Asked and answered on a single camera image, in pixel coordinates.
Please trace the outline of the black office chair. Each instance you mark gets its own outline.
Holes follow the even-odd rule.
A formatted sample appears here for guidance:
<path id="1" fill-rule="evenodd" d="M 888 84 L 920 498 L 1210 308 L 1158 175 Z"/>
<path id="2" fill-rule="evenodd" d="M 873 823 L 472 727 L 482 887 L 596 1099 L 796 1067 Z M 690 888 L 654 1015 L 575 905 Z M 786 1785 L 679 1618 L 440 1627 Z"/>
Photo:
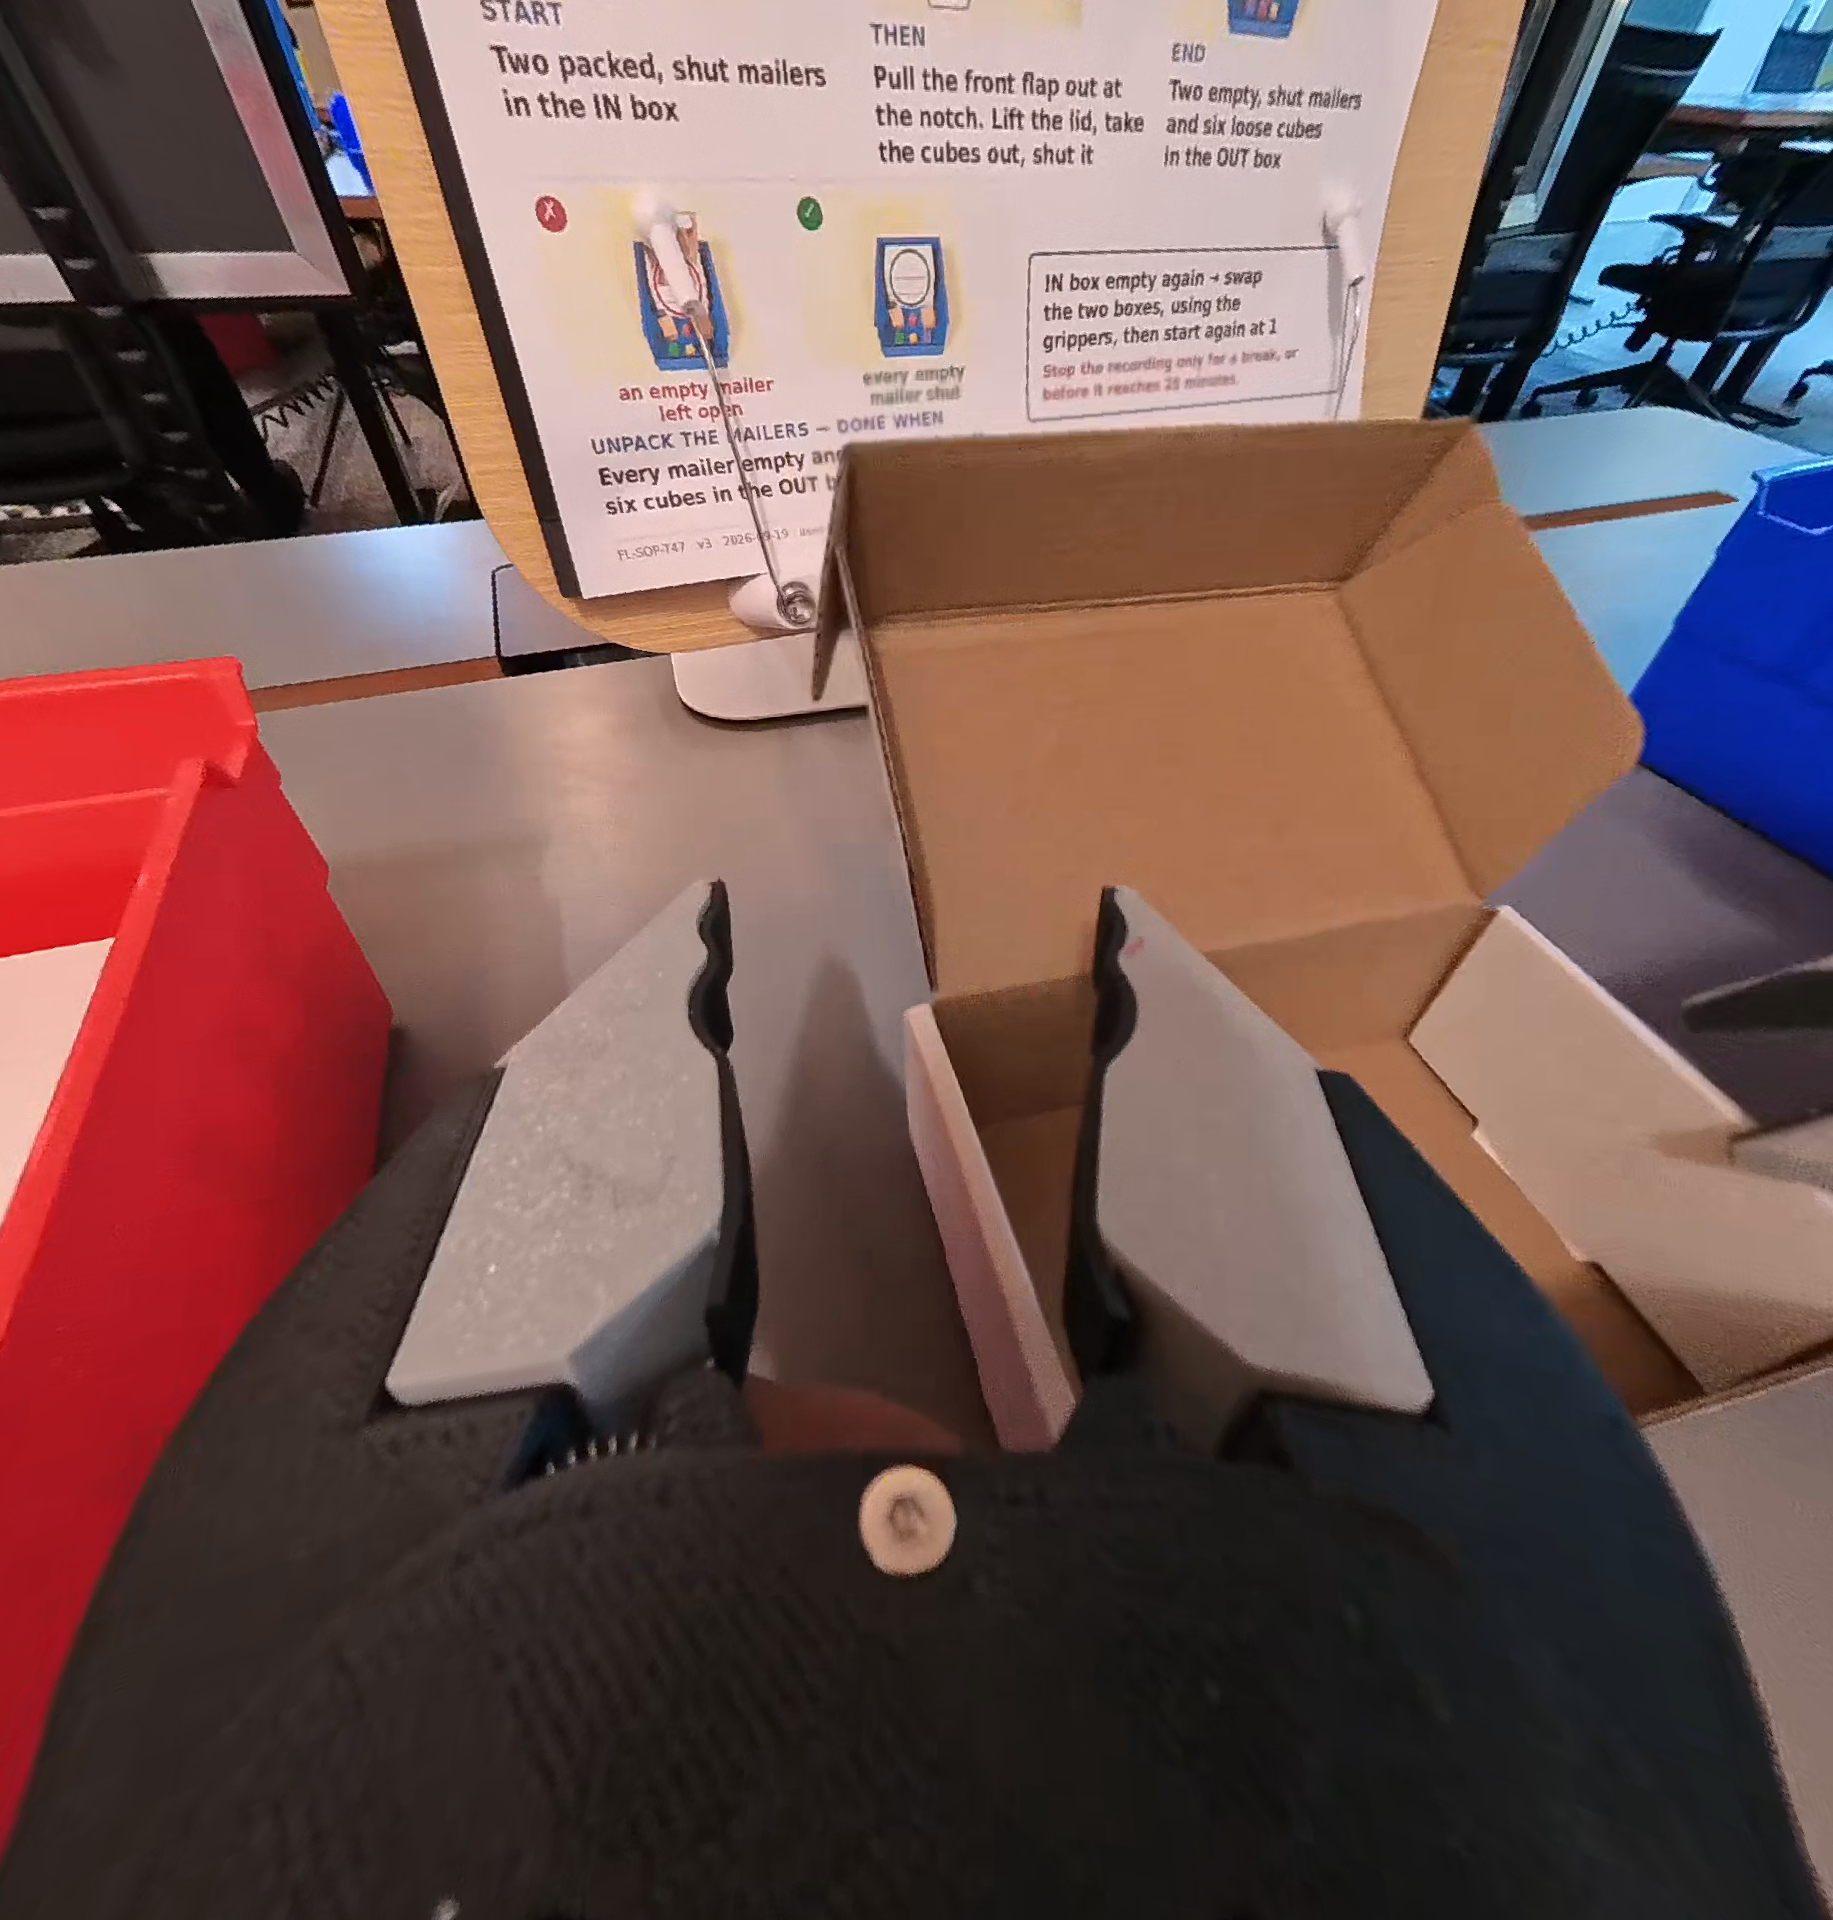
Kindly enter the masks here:
<path id="1" fill-rule="evenodd" d="M 1702 210 L 1655 221 L 1672 227 L 1672 247 L 1597 276 L 1630 306 L 1630 349 L 1653 354 L 1540 385 L 1520 403 L 1520 416 L 1540 416 L 1552 397 L 1590 410 L 1618 392 L 1627 404 L 1724 423 L 1794 426 L 1794 411 L 1753 404 L 1747 391 L 1833 288 L 1833 148 L 1808 158 L 1780 151 L 1764 191 L 1730 219 Z"/>
<path id="2" fill-rule="evenodd" d="M 1437 347 L 1436 420 L 1507 416 L 1615 197 L 1719 44 L 1632 19 L 1633 6 L 1610 12 L 1574 98 L 1560 105 L 1530 78 L 1491 153 Z"/>

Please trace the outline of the red plastic bin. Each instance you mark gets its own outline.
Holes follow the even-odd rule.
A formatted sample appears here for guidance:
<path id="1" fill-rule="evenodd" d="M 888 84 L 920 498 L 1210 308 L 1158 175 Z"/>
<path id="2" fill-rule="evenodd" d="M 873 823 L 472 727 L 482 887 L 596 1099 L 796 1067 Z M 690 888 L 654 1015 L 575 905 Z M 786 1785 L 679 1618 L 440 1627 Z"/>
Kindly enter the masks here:
<path id="1" fill-rule="evenodd" d="M 0 1857 L 162 1445 L 375 1168 L 392 1010 L 233 659 L 0 680 L 0 957 L 102 940 L 0 1228 Z"/>

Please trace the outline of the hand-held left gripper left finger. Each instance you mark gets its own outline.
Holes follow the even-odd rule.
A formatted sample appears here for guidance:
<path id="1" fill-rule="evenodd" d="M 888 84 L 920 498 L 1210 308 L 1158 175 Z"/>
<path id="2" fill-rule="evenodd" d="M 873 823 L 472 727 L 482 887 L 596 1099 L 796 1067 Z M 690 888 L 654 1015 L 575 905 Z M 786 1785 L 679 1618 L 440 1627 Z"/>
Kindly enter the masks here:
<path id="1" fill-rule="evenodd" d="M 731 975 L 728 888 L 698 882 L 505 1053 L 385 1375 L 396 1405 L 566 1388 L 647 1406 L 690 1368 L 746 1378 Z"/>

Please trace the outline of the black metal stand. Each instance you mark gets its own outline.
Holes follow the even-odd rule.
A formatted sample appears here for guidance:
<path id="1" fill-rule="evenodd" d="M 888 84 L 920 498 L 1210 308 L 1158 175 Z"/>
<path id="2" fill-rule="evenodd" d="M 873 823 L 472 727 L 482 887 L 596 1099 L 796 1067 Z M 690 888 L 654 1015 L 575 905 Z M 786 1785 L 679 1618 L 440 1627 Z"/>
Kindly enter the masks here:
<path id="1" fill-rule="evenodd" d="M 104 552 L 300 535 L 355 414 L 328 365 L 253 404 L 216 320 L 0 312 L 0 524 L 80 510 Z"/>

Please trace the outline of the dark monitor with pale frame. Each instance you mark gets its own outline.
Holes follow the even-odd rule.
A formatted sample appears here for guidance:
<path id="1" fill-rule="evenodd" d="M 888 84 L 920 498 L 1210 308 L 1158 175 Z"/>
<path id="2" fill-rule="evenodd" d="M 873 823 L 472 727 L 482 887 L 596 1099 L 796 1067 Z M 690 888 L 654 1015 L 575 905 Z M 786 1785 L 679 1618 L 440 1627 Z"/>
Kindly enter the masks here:
<path id="1" fill-rule="evenodd" d="M 0 6 L 0 310 L 355 299 L 271 6 Z"/>

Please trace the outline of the blue plastic bin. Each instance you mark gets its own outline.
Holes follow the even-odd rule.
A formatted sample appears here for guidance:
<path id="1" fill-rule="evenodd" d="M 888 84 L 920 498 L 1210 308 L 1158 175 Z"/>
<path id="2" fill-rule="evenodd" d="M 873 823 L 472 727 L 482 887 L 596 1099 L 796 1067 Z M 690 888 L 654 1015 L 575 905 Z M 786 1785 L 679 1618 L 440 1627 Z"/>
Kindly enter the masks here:
<path id="1" fill-rule="evenodd" d="M 1758 472 L 1632 703 L 1646 770 L 1833 880 L 1833 461 Z"/>

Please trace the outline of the printed instruction sheet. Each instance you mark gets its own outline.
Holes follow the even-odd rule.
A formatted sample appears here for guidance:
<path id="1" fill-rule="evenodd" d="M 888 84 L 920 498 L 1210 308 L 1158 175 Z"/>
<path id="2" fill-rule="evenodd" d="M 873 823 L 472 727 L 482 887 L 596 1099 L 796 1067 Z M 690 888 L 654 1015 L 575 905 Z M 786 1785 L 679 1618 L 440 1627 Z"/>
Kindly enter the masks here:
<path id="1" fill-rule="evenodd" d="M 701 239 L 788 581 L 850 443 L 1328 420 L 1325 193 L 1360 201 L 1373 276 L 1436 12 L 390 6 L 552 586 L 762 575 L 641 193 Z"/>

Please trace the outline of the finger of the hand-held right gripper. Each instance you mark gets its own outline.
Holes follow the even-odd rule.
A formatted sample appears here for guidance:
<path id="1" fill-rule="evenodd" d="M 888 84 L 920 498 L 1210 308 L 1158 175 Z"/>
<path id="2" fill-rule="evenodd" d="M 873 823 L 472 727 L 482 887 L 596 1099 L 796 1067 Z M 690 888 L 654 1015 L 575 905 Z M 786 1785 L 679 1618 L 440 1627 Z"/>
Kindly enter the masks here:
<path id="1" fill-rule="evenodd" d="M 1833 1192 L 1833 1113 L 1739 1134 L 1729 1161 L 1767 1179 Z"/>
<path id="2" fill-rule="evenodd" d="M 1833 1035 L 1833 954 L 1690 995 L 1679 1020 L 1694 1035 Z"/>

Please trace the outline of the white cardboard mailer box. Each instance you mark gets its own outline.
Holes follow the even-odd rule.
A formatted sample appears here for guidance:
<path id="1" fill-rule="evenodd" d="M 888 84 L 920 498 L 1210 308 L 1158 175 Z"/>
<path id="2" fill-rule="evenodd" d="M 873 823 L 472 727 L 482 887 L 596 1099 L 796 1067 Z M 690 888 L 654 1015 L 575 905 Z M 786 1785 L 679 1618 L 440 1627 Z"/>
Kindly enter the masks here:
<path id="1" fill-rule="evenodd" d="M 0 957 L 0 1228 L 108 950 L 102 940 Z"/>
<path id="2" fill-rule="evenodd" d="M 931 987 L 911 1138 L 1003 1444 L 1072 1412 L 1110 885 L 1377 1099 L 1630 1409 L 1833 1355 L 1833 1192 L 1727 1146 L 1833 1108 L 1833 1035 L 1678 1015 L 1833 957 L 1833 880 L 1638 762 L 1475 429 L 851 443 L 821 599 L 873 698 Z"/>

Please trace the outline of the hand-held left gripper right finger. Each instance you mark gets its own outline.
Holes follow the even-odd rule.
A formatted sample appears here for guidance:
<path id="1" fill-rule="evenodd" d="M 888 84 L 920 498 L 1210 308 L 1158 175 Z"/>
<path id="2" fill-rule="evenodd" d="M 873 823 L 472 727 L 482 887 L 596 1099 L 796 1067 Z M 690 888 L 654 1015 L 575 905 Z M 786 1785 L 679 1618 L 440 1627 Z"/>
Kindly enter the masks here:
<path id="1" fill-rule="evenodd" d="M 1418 1417 L 1434 1388 L 1314 1058 L 1141 893 L 1091 950 L 1063 1330 L 1215 1454 L 1267 1398 Z"/>

